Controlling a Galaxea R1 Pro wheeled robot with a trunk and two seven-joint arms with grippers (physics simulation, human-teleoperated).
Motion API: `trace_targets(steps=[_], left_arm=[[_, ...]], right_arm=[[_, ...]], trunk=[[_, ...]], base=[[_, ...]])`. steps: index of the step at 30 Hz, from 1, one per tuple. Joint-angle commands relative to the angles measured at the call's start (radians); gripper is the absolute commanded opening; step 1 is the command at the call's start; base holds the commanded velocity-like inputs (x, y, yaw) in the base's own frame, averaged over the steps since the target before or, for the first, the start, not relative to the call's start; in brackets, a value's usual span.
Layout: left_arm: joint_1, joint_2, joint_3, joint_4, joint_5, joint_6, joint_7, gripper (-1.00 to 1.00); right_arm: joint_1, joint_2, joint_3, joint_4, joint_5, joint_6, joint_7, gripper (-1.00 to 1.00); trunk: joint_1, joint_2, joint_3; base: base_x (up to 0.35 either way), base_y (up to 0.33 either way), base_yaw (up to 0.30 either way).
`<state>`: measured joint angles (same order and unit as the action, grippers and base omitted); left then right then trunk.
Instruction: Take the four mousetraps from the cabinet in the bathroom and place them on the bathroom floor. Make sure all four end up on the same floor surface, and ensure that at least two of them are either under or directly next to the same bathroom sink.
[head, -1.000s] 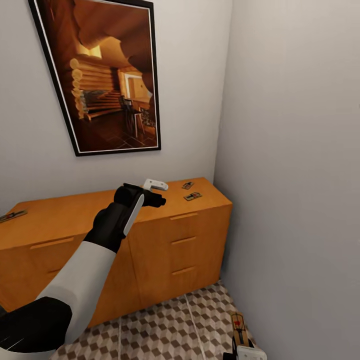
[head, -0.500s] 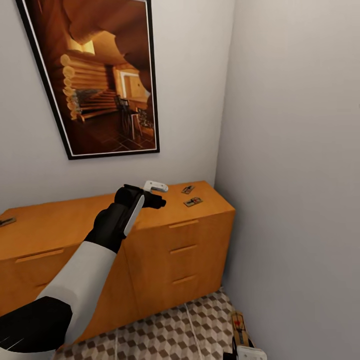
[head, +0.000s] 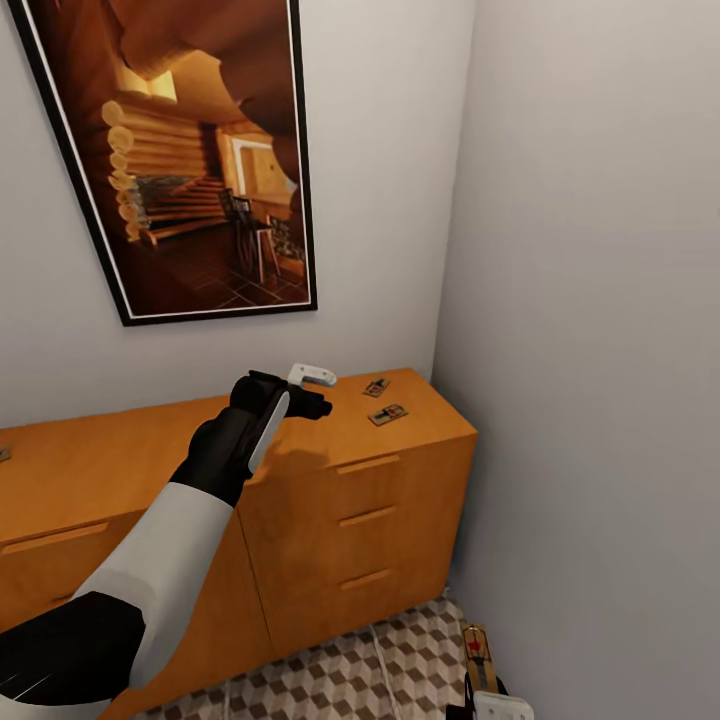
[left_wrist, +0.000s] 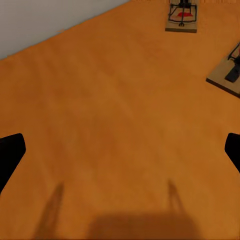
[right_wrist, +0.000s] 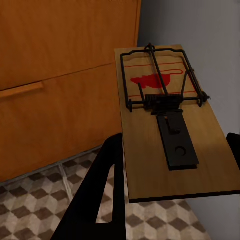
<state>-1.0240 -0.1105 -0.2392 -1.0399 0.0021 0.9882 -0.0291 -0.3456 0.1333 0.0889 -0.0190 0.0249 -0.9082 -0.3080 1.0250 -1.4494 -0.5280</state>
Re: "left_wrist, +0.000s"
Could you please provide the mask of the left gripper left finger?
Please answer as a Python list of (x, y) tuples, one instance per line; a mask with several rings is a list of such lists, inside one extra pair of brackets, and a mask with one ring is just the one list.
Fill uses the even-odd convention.
[(26, 152), (21, 133), (0, 138), (0, 193)]

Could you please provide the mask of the mousetrap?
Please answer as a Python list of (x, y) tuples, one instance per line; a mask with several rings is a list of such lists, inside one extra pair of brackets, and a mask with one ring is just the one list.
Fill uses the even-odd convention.
[(197, 33), (199, 0), (170, 0), (165, 30)]
[(206, 81), (240, 99), (240, 41), (211, 72)]

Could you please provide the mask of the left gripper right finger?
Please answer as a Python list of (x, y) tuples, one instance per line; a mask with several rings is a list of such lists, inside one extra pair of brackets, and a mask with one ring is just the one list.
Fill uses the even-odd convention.
[(225, 152), (240, 172), (240, 135), (229, 133), (226, 139)]

